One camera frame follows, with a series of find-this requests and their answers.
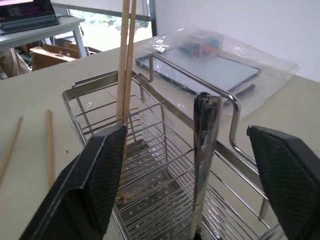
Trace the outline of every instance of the stainless steel rack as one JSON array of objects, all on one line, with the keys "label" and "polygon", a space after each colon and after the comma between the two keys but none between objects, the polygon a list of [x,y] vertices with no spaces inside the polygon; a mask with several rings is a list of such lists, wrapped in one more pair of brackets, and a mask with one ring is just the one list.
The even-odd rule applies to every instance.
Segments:
[{"label": "stainless steel rack", "polygon": [[[213,161],[254,193],[255,206],[228,179],[211,170],[202,213],[202,239],[281,239],[284,234],[279,224],[265,220],[269,202],[255,161],[235,141],[240,116],[237,99],[160,55],[151,55],[151,66],[153,58],[217,92],[233,105],[230,143],[234,151],[217,141]],[[113,95],[117,92],[117,78],[118,73],[111,72],[83,80],[62,94],[83,145],[97,131],[117,123]],[[130,115],[125,116],[129,122],[128,148],[112,213],[115,227],[122,240],[189,239],[195,187],[193,120],[152,87],[153,72],[149,78],[132,72],[131,80]]]}]

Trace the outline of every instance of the laptop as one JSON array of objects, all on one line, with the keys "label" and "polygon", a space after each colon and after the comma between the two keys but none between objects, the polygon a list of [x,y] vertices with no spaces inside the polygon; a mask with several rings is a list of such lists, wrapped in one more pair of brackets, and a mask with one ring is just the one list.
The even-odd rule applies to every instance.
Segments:
[{"label": "laptop", "polygon": [[0,35],[58,24],[50,0],[0,0]]}]

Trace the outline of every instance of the plastic cover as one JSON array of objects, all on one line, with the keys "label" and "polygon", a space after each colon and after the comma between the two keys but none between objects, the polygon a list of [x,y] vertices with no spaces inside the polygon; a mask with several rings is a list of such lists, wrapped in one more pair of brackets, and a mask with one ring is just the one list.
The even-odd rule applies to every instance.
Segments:
[{"label": "plastic cover", "polygon": [[[293,61],[272,56],[227,35],[199,28],[183,28],[138,46],[136,64],[149,70],[151,53],[158,53],[207,83],[235,95],[240,102],[241,117],[259,108],[299,70]],[[153,59],[153,70],[191,98],[199,92],[218,95],[159,59]],[[231,104],[227,99],[223,101],[224,110],[232,114]],[[184,106],[177,100],[172,103],[178,108]]]}]

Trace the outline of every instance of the white wall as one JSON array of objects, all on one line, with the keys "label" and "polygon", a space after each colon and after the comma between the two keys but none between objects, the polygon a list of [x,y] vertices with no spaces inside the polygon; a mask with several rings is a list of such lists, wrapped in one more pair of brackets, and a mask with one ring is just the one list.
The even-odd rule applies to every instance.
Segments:
[{"label": "white wall", "polygon": [[293,60],[320,82],[320,0],[156,0],[158,35],[200,26]]}]

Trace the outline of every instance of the white table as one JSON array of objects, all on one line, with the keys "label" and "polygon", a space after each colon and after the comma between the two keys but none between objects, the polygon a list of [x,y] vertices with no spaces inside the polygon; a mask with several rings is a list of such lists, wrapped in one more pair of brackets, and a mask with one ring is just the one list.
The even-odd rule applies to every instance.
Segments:
[{"label": "white table", "polygon": [[55,26],[0,35],[0,51],[72,31],[79,48],[80,57],[85,57],[87,54],[79,29],[79,23],[84,22],[85,20],[73,16],[64,16],[59,17],[58,21],[60,24]]},{"label": "white table", "polygon": [[[116,71],[119,49],[0,81],[0,159],[13,134],[16,121],[23,122],[10,163],[0,186],[0,239],[18,239],[48,192],[46,172],[46,109],[52,110],[55,176],[81,151],[66,107],[63,91],[72,84]],[[136,65],[135,72],[142,70]],[[152,85],[169,100],[180,99],[192,110],[192,100],[155,79]],[[320,83],[293,79],[254,113],[240,120],[238,144],[250,152],[248,124],[293,134],[320,156]],[[219,140],[228,142],[230,117],[221,123]],[[116,239],[110,227],[106,239]]]}]

